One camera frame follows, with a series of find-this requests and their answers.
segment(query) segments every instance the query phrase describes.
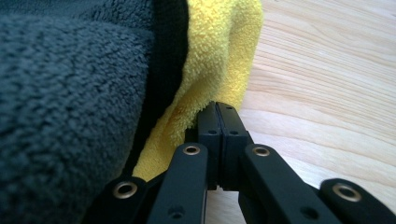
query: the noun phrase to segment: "black metal bracket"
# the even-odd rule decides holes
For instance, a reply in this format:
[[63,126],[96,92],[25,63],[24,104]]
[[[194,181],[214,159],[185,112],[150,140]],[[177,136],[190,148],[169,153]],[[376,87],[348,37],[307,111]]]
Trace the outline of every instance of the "black metal bracket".
[[85,223],[204,223],[206,191],[239,191],[251,223],[396,223],[360,186],[324,181],[314,189],[268,146],[253,144],[232,106],[211,103],[186,132],[168,170],[149,182],[121,176],[105,187]]

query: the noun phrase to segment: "dark gray towel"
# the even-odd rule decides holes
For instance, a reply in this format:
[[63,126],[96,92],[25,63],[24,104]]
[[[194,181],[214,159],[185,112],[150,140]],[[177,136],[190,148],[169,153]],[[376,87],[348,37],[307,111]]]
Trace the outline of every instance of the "dark gray towel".
[[0,2],[0,223],[78,223],[120,174],[150,23],[150,1]]

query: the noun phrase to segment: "metal rivet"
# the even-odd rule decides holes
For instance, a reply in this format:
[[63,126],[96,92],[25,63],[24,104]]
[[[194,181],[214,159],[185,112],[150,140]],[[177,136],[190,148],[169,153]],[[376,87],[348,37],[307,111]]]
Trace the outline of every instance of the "metal rivet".
[[187,154],[187,155],[190,155],[190,156],[196,155],[196,154],[198,154],[200,151],[201,151],[201,149],[198,148],[198,147],[185,147],[185,148],[183,149],[183,152],[184,152],[185,154]]
[[263,156],[263,157],[270,155],[270,151],[267,148],[264,148],[264,147],[254,147],[253,148],[253,152],[256,155]]
[[118,199],[127,199],[132,197],[137,192],[137,185],[131,181],[122,181],[116,185],[113,189],[114,197]]
[[361,200],[361,195],[355,189],[346,184],[338,183],[332,187],[332,191],[334,191],[334,193],[340,196],[342,199],[353,203]]

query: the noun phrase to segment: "wood grain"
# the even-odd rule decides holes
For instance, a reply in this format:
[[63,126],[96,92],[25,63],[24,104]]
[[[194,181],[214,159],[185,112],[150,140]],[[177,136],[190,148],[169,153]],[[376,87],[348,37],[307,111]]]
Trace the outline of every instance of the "wood grain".
[[[396,213],[396,2],[262,0],[240,116],[308,184],[353,181]],[[243,223],[210,192],[206,223]]]

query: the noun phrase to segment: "yellow microfiber cloth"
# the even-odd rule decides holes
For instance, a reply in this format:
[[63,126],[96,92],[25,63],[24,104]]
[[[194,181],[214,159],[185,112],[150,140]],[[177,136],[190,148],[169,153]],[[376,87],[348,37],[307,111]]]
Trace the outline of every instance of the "yellow microfiber cloth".
[[210,101],[239,108],[262,28],[259,0],[189,0],[188,6],[189,52],[181,85],[134,168],[133,176],[147,181],[167,169],[185,130]]

